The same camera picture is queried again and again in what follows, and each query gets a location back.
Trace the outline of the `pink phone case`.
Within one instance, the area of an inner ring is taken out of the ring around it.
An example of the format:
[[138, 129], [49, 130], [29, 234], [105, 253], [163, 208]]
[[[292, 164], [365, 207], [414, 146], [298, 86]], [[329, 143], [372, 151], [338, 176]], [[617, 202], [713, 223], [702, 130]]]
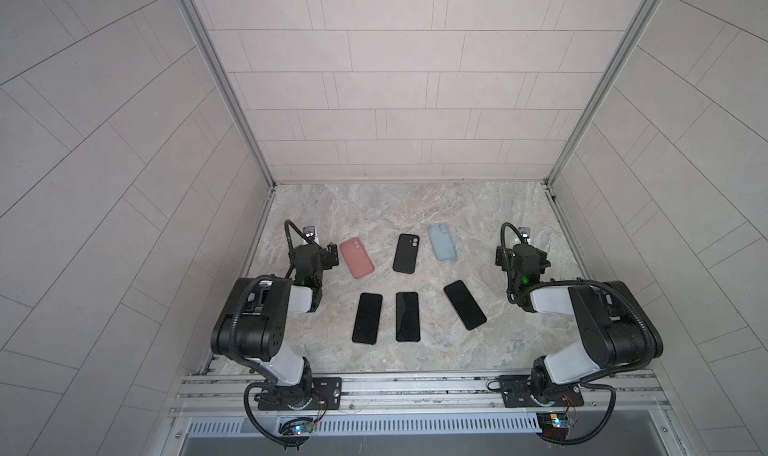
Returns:
[[350, 238], [339, 245], [340, 252], [355, 280], [372, 274], [374, 265], [358, 237]]

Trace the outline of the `purple phone black screen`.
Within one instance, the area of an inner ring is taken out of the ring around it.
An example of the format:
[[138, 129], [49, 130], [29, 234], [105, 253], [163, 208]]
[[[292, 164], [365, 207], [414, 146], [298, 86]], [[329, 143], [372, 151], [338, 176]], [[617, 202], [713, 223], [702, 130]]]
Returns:
[[375, 293], [362, 293], [354, 322], [352, 342], [375, 345], [378, 338], [383, 296]]

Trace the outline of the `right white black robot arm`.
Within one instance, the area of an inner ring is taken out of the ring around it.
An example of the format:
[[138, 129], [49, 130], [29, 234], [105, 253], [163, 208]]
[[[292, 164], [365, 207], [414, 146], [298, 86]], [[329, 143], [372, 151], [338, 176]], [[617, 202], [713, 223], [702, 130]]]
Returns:
[[537, 358], [530, 376], [504, 376], [502, 393], [520, 405], [551, 406], [570, 400], [582, 383], [646, 367], [663, 353], [660, 333], [621, 281], [543, 282], [547, 253], [527, 243], [499, 245], [495, 264], [508, 280], [508, 299], [528, 313], [575, 318], [579, 339]]

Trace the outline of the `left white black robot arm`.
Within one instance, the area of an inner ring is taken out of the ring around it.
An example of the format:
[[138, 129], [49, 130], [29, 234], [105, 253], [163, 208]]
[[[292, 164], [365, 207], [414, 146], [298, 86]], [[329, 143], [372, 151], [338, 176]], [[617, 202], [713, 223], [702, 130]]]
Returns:
[[305, 407], [313, 398], [312, 370], [304, 357], [283, 344], [290, 313], [311, 313], [323, 296], [323, 272], [339, 264], [337, 246], [305, 244], [289, 251], [285, 277], [236, 280], [211, 333], [215, 355], [254, 370], [269, 406]]

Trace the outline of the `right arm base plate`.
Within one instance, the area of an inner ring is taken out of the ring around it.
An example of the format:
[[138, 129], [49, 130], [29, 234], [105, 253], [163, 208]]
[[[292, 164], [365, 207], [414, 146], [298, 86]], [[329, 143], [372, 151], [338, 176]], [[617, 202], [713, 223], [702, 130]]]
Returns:
[[501, 375], [489, 382], [487, 388], [501, 394], [505, 408], [565, 408], [584, 405], [577, 385], [545, 385], [539, 391], [534, 387], [531, 377], [526, 375]]

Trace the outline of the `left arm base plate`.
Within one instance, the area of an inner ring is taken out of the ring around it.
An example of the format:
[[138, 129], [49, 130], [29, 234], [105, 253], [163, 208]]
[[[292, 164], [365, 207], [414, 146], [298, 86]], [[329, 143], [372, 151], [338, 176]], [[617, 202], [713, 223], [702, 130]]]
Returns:
[[314, 377], [309, 399], [305, 403], [289, 402], [285, 397], [270, 395], [266, 391], [253, 396], [259, 411], [319, 411], [338, 410], [342, 379], [338, 377]]

